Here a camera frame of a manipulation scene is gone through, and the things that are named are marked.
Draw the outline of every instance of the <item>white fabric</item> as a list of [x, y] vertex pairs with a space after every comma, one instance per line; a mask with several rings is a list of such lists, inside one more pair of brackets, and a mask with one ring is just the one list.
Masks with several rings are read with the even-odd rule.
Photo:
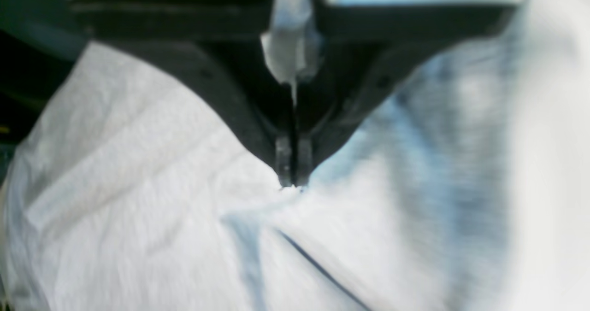
[[590, 1], [434, 57], [279, 189], [161, 71], [91, 44], [2, 189], [17, 311], [582, 311]]

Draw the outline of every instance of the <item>white cloth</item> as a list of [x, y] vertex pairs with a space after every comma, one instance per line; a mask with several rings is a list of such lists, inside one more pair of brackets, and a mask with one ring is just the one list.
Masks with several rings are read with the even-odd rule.
[[434, 57], [303, 193], [91, 44], [2, 189], [17, 311], [587, 310], [590, 0]]

